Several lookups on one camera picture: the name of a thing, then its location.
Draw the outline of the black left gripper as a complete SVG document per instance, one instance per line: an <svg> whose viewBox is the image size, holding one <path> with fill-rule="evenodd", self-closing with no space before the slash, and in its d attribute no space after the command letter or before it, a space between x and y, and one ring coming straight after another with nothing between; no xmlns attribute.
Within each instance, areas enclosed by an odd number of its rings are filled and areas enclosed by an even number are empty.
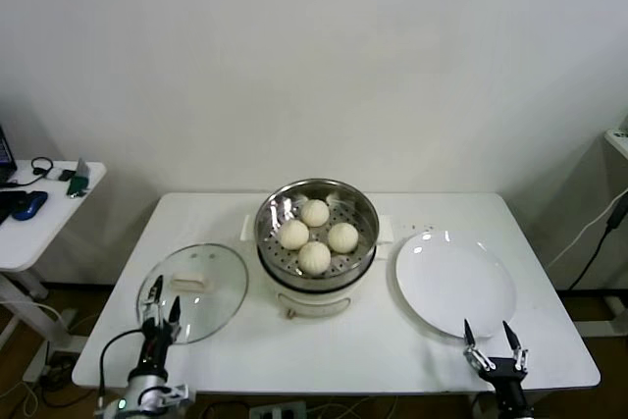
<svg viewBox="0 0 628 419"><path fill-rule="evenodd" d="M168 348L181 331L181 299L174 298L167 322L163 322L161 293L163 276L159 275L143 301L142 333L144 341L140 351L140 369L165 369Z"/></svg>

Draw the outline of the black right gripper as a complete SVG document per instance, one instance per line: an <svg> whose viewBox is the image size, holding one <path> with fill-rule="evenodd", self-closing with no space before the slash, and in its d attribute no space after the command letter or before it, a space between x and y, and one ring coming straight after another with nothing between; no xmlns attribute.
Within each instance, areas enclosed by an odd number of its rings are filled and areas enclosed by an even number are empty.
<svg viewBox="0 0 628 419"><path fill-rule="evenodd" d="M467 362L480 369L479 377L491 384L496 392L499 404L526 404L527 400L521 387L527 373L528 350L506 321L502 322L513 358L488 357L478 347L467 319L464 320L465 350Z"/></svg>

